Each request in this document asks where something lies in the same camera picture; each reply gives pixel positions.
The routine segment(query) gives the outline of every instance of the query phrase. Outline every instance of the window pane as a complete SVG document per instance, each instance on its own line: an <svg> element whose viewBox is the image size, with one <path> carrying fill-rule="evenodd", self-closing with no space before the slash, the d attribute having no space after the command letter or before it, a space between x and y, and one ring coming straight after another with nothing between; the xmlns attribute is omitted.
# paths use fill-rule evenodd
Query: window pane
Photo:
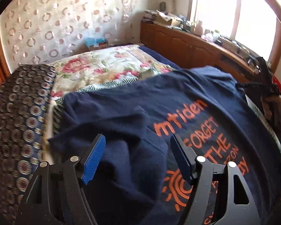
<svg viewBox="0 0 281 225"><path fill-rule="evenodd" d="M235 40L268 60L276 32L276 15L264 0L241 0Z"/></svg>
<svg viewBox="0 0 281 225"><path fill-rule="evenodd" d="M197 20L203 21L203 28L218 30L231 36L236 9L236 0L198 0Z"/></svg>

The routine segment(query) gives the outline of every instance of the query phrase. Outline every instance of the blue gripper pad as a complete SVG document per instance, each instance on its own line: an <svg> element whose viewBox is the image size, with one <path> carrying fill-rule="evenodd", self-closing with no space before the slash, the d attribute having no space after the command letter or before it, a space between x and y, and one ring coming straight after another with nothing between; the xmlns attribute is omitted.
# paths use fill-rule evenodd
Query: blue gripper pad
<svg viewBox="0 0 281 225"><path fill-rule="evenodd" d="M92 152L90 153L89 157L87 158L84 164L84 170L81 180L84 184L87 185L89 181L91 181L95 175L99 162L102 158L106 146L106 140L104 135L102 135L95 147L93 148Z"/></svg>

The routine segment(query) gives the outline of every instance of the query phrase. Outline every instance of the person's hand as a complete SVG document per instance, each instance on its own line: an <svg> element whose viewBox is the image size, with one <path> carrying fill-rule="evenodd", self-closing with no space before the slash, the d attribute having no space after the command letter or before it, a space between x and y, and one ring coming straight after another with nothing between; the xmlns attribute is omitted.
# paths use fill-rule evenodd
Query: person's hand
<svg viewBox="0 0 281 225"><path fill-rule="evenodd" d="M261 102L264 110L264 116L268 120L270 120L273 115L272 111L270 110L269 103L277 104L278 112L279 112L279 121L281 123L281 96L272 95L266 98L261 97Z"/></svg>

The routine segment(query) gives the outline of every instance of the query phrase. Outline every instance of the silver screw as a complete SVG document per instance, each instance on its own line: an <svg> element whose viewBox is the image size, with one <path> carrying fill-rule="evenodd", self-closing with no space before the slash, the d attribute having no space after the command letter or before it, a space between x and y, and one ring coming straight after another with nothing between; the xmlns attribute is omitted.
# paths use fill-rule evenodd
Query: silver screw
<svg viewBox="0 0 281 225"><path fill-rule="evenodd" d="M205 162L205 161L206 161L206 158L203 157L203 156L198 156L198 157L197 157L197 160L198 160L199 162Z"/></svg>
<svg viewBox="0 0 281 225"><path fill-rule="evenodd" d="M236 167L236 163L235 162L228 162L228 165L231 168L235 168Z"/></svg>
<svg viewBox="0 0 281 225"><path fill-rule="evenodd" d="M41 162L40 167L45 167L47 166L47 162Z"/></svg>
<svg viewBox="0 0 281 225"><path fill-rule="evenodd" d="M79 160L79 157L78 156L73 156L71 157L71 162L77 162Z"/></svg>

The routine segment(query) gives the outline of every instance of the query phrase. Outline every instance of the navy blue t-shirt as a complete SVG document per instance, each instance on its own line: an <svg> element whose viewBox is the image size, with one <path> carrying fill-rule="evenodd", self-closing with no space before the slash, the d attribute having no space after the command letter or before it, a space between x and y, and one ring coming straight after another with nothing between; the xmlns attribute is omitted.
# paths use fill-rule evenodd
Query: navy blue t-shirt
<svg viewBox="0 0 281 225"><path fill-rule="evenodd" d="M204 67L162 74L114 89L70 93L65 96L61 127L66 133L69 127L129 115L141 107L148 114L147 127L168 145L170 137L179 134L186 145L211 162L236 162L264 221L280 196L281 154L235 83L230 74ZM51 143L60 150L60 142ZM138 168L145 169L146 163ZM170 149L166 168L161 195L139 224L174 225L179 221L191 186L182 179ZM213 182L203 224L211 223L216 189L217 183Z"/></svg>

